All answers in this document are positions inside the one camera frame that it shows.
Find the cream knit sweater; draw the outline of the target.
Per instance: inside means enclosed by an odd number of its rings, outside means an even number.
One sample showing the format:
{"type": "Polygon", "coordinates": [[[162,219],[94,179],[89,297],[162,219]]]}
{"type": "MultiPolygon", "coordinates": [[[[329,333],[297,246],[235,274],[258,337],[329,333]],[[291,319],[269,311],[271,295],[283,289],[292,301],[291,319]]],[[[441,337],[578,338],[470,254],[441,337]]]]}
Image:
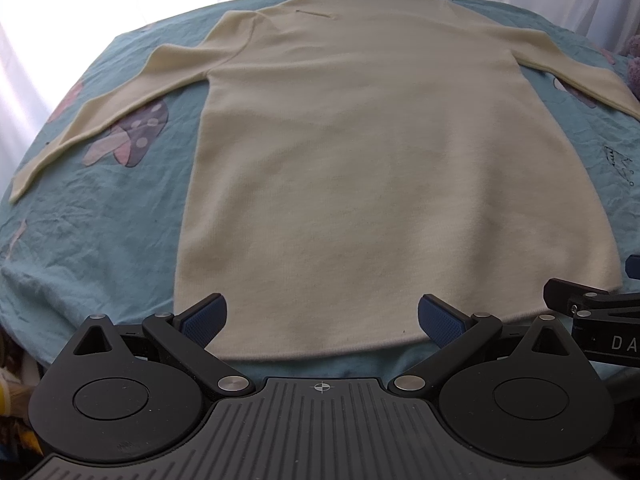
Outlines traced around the cream knit sweater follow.
{"type": "Polygon", "coordinates": [[[431,292],[506,320],[549,278],[620,286],[610,220],[522,68],[639,121],[608,67],[450,0],[288,0],[160,44],[17,171],[16,206],[76,145],[143,157],[169,93],[206,82],[171,311],[223,294],[230,361],[413,344],[431,292]]]}

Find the purple plush toy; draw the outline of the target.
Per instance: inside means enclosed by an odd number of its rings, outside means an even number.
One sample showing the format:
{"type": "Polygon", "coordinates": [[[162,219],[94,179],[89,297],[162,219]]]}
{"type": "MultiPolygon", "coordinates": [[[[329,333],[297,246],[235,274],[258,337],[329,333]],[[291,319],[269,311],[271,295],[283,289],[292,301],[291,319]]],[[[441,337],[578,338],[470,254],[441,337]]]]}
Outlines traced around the purple plush toy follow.
{"type": "Polygon", "coordinates": [[[627,82],[631,92],[640,96],[640,35],[632,36],[624,49],[627,63],[627,82]]]}

